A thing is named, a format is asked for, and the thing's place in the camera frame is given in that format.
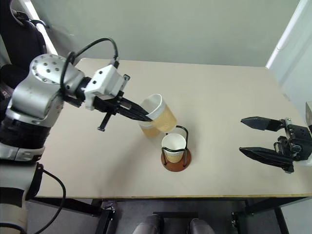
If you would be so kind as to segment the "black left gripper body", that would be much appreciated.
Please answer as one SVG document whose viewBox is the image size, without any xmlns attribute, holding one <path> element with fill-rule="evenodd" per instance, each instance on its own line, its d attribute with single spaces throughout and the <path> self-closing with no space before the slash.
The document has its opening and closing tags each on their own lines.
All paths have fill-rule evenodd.
<svg viewBox="0 0 312 234">
<path fill-rule="evenodd" d="M 123 90 L 127 82 L 130 80 L 130 76 L 125 74 L 123 79 L 123 84 L 121 85 L 121 89 L 119 90 L 116 97 L 107 100 L 102 100 L 99 97 L 94 99 L 95 109 L 106 114 L 101 124 L 97 128 L 99 131 L 105 131 L 106 125 L 112 115 L 120 114 L 131 118 L 131 104 L 123 97 Z"/>
</svg>

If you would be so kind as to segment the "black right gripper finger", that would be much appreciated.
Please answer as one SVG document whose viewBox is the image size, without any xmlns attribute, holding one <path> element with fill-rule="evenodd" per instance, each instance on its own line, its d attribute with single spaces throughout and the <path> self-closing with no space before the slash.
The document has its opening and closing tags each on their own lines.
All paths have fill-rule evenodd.
<svg viewBox="0 0 312 234">
<path fill-rule="evenodd" d="M 256 160 L 260 163 L 281 168 L 286 173 L 293 173 L 293 160 L 291 157 L 286 157 L 274 150 L 262 147 L 240 147 L 239 151 L 248 158 Z"/>
<path fill-rule="evenodd" d="M 257 130 L 279 131 L 281 129 L 281 121 L 265 118 L 265 117 L 247 117 L 241 120 L 241 123 Z"/>
</svg>

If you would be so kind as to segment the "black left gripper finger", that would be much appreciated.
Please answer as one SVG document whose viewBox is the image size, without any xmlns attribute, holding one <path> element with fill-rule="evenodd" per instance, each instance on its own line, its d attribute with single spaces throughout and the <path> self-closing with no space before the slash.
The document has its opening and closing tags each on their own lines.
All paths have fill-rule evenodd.
<svg viewBox="0 0 312 234">
<path fill-rule="evenodd" d="M 152 120 L 147 117 L 145 114 L 132 110 L 132 109 L 125 109 L 125 108 L 118 108 L 116 112 L 120 115 L 123 115 L 127 118 L 138 120 L 138 121 L 144 121 L 144 122 L 151 122 Z"/>
<path fill-rule="evenodd" d="M 128 110 L 131 110 L 131 111 L 137 111 L 143 115 L 148 115 L 148 112 L 142 108 L 140 105 L 126 99 L 126 98 L 122 98 L 122 106 L 127 108 Z"/>
</svg>

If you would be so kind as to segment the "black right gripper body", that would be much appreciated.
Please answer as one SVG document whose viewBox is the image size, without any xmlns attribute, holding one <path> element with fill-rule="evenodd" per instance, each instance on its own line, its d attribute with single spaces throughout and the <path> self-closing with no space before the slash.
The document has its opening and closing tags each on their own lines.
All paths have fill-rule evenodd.
<svg viewBox="0 0 312 234">
<path fill-rule="evenodd" d="M 281 128 L 286 136 L 280 136 L 274 143 L 275 151 L 293 161 L 306 161 L 312 155 L 312 136 L 309 129 L 294 125 L 290 118 L 281 119 Z"/>
</svg>

